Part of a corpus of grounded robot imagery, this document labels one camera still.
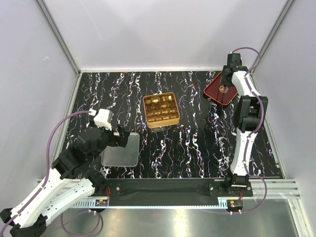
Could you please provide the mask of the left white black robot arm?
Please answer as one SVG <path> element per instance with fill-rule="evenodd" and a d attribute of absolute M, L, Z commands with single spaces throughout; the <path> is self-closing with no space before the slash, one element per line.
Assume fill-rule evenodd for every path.
<path fill-rule="evenodd" d="M 13 237 L 39 237 L 47 226 L 77 201 L 108 191 L 105 177 L 96 168 L 107 147 L 126 147 L 130 133 L 91 126 L 63 150 L 50 166 L 47 176 L 15 208 L 3 209 L 4 226 Z"/>

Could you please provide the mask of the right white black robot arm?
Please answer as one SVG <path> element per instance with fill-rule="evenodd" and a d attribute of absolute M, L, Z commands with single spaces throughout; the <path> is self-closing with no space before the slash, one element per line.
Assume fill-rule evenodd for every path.
<path fill-rule="evenodd" d="M 237 143 L 233 161 L 223 184 L 223 190 L 228 195 L 238 196 L 250 188 L 251 151 L 254 140 L 265 120 L 268 98 L 260 95 L 250 80 L 250 73 L 243 66 L 225 65 L 221 84 L 234 86 L 240 95 L 234 114 Z"/>

